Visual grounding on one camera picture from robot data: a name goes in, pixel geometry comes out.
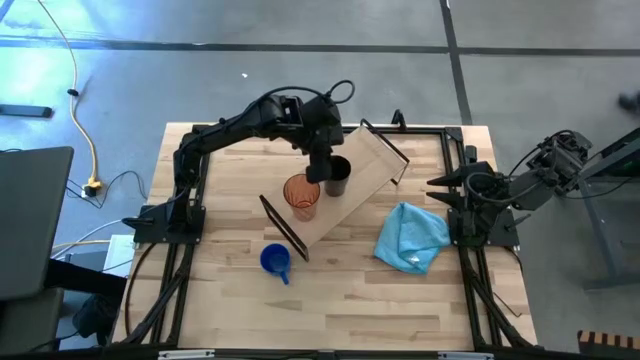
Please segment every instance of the orange cup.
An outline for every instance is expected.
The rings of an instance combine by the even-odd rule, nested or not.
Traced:
[[[320,198],[319,184],[310,184],[305,174],[298,174],[284,183],[282,191],[296,219],[306,222],[316,216],[316,205]]]

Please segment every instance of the black bracket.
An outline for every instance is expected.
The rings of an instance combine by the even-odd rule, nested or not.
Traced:
[[[401,132],[407,131],[407,123],[404,121],[404,114],[400,109],[396,109],[391,118],[391,125],[398,125],[398,130]]]
[[[269,220],[280,230],[282,235],[291,243],[294,249],[302,256],[305,261],[309,261],[309,250],[307,246],[300,240],[298,235],[289,227],[286,221],[278,214],[276,209],[271,206],[269,200],[264,196],[260,195],[260,202],[262,202],[262,206],[264,206],[264,211],[267,213]]]
[[[462,142],[462,129],[460,127],[445,127],[444,132],[455,141]]]
[[[516,231],[516,221],[513,217],[511,209],[505,209],[495,219],[495,223],[491,227],[491,231],[487,236],[470,236],[473,229],[464,229],[464,224],[473,224],[471,219],[466,217],[474,216],[471,211],[460,211],[456,208],[447,210],[447,223],[449,228],[456,231],[450,231],[451,242],[454,245],[466,246],[471,248],[479,248],[485,245],[491,246],[508,246],[514,247],[520,245],[518,232]]]
[[[202,229],[206,208],[192,206],[192,223],[186,231],[170,232],[166,216],[166,205],[145,205],[140,209],[140,217],[123,219],[126,225],[134,228],[133,242],[139,244],[197,244],[202,239]]]

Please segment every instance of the wooden table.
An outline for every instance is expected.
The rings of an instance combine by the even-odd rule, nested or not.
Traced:
[[[171,155],[191,126],[167,124],[149,203],[161,203],[171,196]],[[462,129],[465,144],[475,145],[479,159],[495,168],[488,128]],[[212,154],[204,199],[205,234],[196,247],[179,346],[472,349],[454,248],[444,249],[426,276],[399,272],[373,256],[384,219],[398,202],[410,202],[443,217],[447,209],[425,195],[436,189],[426,181],[444,174],[440,140],[429,135],[390,135],[389,139],[411,160],[399,186],[386,184],[314,244],[308,263],[269,222],[258,200],[258,195],[281,186],[286,180],[283,174],[290,169],[303,168],[307,158],[283,140],[261,139],[245,140]],[[260,252],[273,242],[288,246],[292,253],[290,286],[260,268]],[[143,249],[136,252],[136,261]],[[156,246],[136,279],[130,307],[134,326],[158,296],[166,249]],[[523,315],[516,318],[499,303],[500,307],[522,335],[535,343],[517,261],[501,248],[487,247],[486,253],[494,291]],[[172,307],[170,303],[165,329]],[[489,341],[486,311],[482,305],[479,310]],[[120,316],[114,341],[122,338],[124,319]]]

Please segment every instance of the blue cloth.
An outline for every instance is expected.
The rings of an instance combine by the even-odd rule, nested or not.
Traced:
[[[374,254],[400,271],[426,274],[440,248],[450,244],[442,218],[401,202],[387,216]]]

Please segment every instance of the gray floor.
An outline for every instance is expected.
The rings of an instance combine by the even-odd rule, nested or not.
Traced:
[[[300,52],[295,47],[289,52],[77,50],[83,93],[78,117],[96,142],[106,181],[134,169],[148,187],[166,122],[234,115],[281,85],[325,89],[342,78],[354,80],[356,96],[341,107],[345,121],[386,122],[401,108],[411,123],[462,123],[449,54],[415,53],[417,47],[447,46],[437,0],[47,4],[74,39],[408,47],[401,53],[384,53],[390,48]],[[640,48],[640,3],[632,0],[450,0],[450,5],[459,46]],[[0,148],[70,144],[76,149],[71,177],[84,182],[91,164],[67,112],[68,53],[42,48],[39,37],[57,33],[35,1],[15,1],[0,22],[0,102],[47,105],[56,113],[48,120],[0,117]],[[25,44],[36,48],[21,47]],[[489,126],[501,169],[560,129],[582,132],[599,150],[640,124],[615,104],[619,92],[640,88],[640,57],[609,54],[460,57],[473,124]],[[73,241],[102,223],[134,215],[142,202],[133,178],[114,185],[102,210],[66,199],[56,242]],[[617,235],[635,234],[625,231]],[[126,232],[114,226],[93,238]],[[604,274],[581,202],[554,199],[519,233],[541,345],[576,351],[579,329],[640,336],[640,286],[597,293],[581,288],[585,280]]]

